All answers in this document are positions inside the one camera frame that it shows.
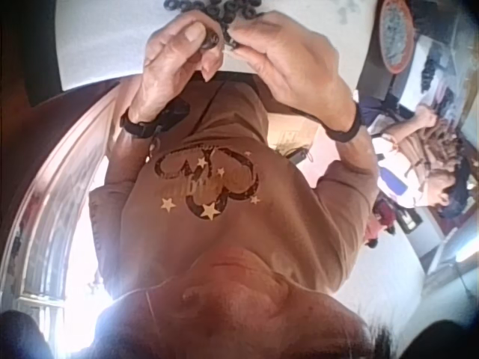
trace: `white table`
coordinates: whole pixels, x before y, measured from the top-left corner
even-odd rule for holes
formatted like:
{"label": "white table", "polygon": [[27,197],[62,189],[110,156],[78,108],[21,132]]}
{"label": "white table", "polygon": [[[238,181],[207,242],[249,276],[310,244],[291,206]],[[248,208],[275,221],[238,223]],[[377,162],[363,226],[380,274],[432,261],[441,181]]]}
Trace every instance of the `white table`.
{"label": "white table", "polygon": [[[364,65],[376,0],[263,0],[260,10],[279,10],[326,35],[338,49],[340,74],[356,88]],[[177,12],[163,0],[57,0],[55,34],[64,90],[141,72],[148,37]],[[225,71],[251,72],[225,57]]]}

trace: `black wristband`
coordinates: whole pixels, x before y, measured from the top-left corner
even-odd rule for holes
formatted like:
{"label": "black wristband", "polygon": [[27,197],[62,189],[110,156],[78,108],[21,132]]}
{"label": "black wristband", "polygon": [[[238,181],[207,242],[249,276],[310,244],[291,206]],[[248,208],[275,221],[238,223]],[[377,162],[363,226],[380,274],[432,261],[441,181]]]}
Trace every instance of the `black wristband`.
{"label": "black wristband", "polygon": [[133,123],[128,117],[129,108],[120,118],[120,127],[137,138],[151,138],[157,132],[166,132],[189,114],[189,104],[180,98],[171,101],[152,122]]}
{"label": "black wristband", "polygon": [[321,126],[324,127],[326,134],[328,135],[329,138],[331,138],[333,141],[336,142],[341,142],[345,144],[346,142],[351,141],[356,135],[358,134],[359,130],[361,129],[362,126],[362,116],[361,116],[361,111],[359,110],[359,106],[357,103],[355,103],[356,106],[356,114],[354,116],[354,122],[351,126],[351,128],[347,132],[342,132],[342,131],[335,131],[333,129],[330,129],[328,126],[326,126],[322,120],[319,118],[312,116],[310,114],[306,114],[301,111],[294,110],[296,113],[302,114],[303,116],[309,118],[310,120],[314,122],[318,122],[321,124]]}
{"label": "black wristband", "polygon": [[158,116],[153,122],[133,123],[129,120],[128,111],[129,108],[127,108],[123,116],[121,116],[120,127],[137,138],[153,137],[156,129],[160,126],[160,116]]}

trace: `white wall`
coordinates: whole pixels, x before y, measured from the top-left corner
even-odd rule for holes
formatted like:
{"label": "white wall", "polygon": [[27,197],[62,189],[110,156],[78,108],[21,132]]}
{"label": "white wall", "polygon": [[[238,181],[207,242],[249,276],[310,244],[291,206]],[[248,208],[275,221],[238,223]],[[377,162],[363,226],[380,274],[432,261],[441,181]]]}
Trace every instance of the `white wall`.
{"label": "white wall", "polygon": [[476,95],[476,100],[472,105],[471,111],[469,112],[466,121],[463,124],[463,134],[466,137],[466,140],[471,142],[471,144],[478,148],[478,119],[479,119],[479,95]]}
{"label": "white wall", "polygon": [[414,248],[418,258],[421,258],[439,245],[445,236],[427,207],[419,207],[415,210],[421,216],[423,223],[412,233],[408,234],[407,238],[411,242],[411,246]]}
{"label": "white wall", "polygon": [[434,322],[446,319],[464,326],[471,323],[478,310],[478,270],[474,269],[463,275],[463,279],[476,299],[468,298],[459,278],[423,297],[398,338],[398,354]]}

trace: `hand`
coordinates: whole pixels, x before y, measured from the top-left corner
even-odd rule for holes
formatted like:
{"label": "hand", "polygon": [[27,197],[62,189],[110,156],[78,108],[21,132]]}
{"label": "hand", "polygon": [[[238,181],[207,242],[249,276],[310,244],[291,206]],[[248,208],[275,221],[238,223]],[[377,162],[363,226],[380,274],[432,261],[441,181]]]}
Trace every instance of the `hand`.
{"label": "hand", "polygon": [[438,172],[431,174],[427,178],[427,205],[428,206],[447,206],[449,201],[449,195],[445,193],[445,190],[453,186],[456,179],[452,174]]}
{"label": "hand", "polygon": [[200,47],[207,28],[222,34],[219,24],[200,11],[189,11],[148,40],[141,86],[129,107],[129,119],[151,122],[185,88],[196,70],[211,80],[223,64],[224,39],[208,51]]}
{"label": "hand", "polygon": [[418,124],[419,129],[429,129],[437,124],[437,115],[429,107],[418,105],[414,116],[414,121]]}
{"label": "hand", "polygon": [[236,21],[230,35],[275,99],[318,117],[330,129],[347,132],[356,107],[338,74],[338,52],[326,37],[277,12]]}

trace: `round plate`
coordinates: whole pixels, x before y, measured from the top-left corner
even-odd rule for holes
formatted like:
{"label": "round plate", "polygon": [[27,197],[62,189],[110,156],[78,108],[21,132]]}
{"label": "round plate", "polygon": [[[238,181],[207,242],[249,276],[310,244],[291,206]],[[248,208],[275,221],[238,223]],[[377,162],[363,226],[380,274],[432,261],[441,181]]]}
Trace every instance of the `round plate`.
{"label": "round plate", "polygon": [[[384,29],[383,23],[385,18],[385,10],[392,4],[397,5],[400,8],[400,10],[403,12],[404,19],[406,20],[406,31],[407,31],[406,48],[404,49],[403,59],[397,65],[392,65],[389,62],[387,62],[386,56],[384,53],[384,46],[382,43],[382,38],[383,38],[382,32]],[[407,67],[407,65],[411,61],[412,53],[414,52],[414,25],[412,24],[411,11],[409,11],[409,8],[407,7],[404,0],[385,0],[384,4],[382,4],[381,14],[379,18],[379,43],[381,45],[382,60],[384,61],[384,65],[389,70],[389,72],[396,75],[404,71],[404,69]]]}

